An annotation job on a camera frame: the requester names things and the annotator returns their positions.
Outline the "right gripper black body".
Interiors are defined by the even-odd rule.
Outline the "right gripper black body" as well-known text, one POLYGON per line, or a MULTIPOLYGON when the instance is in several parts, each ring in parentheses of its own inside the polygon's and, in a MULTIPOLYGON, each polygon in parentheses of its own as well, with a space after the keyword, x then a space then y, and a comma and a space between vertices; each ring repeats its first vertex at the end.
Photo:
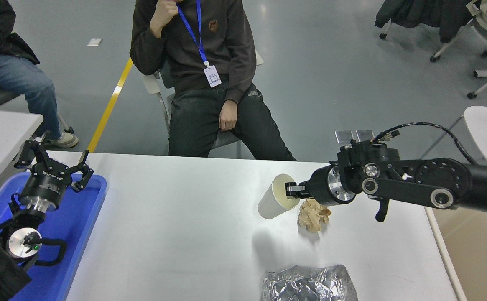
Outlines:
POLYGON ((319 204, 331 206, 331 192, 329 191, 329 172, 331 166, 324 166, 315 170, 308 181, 308 192, 319 204))

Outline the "person's left hand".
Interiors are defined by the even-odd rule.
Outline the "person's left hand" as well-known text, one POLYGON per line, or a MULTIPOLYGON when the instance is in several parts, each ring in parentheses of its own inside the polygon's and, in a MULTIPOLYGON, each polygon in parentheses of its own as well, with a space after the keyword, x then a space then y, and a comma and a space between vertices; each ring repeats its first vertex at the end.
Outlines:
POLYGON ((238 105, 228 99, 224 102, 219 115, 219 130, 230 131, 235 128, 237 123, 238 105))

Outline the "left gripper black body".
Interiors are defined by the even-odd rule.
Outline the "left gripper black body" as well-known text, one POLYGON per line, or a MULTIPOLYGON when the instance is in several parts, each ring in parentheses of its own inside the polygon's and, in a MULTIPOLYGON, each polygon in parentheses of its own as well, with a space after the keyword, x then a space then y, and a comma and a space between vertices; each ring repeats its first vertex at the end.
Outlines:
POLYGON ((67 187, 72 183, 71 174, 66 174, 66 170, 67 166, 31 167, 31 174, 18 200, 23 205, 37 201, 46 202, 48 205, 60 205, 67 187))

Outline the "person's right hand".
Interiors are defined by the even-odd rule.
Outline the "person's right hand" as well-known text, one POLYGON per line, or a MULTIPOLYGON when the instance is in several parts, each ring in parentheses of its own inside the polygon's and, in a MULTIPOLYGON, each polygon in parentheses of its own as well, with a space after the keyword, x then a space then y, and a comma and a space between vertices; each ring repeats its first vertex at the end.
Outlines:
POLYGON ((148 28, 156 38, 161 38, 162 30, 174 16, 178 15, 179 0, 158 0, 148 28))

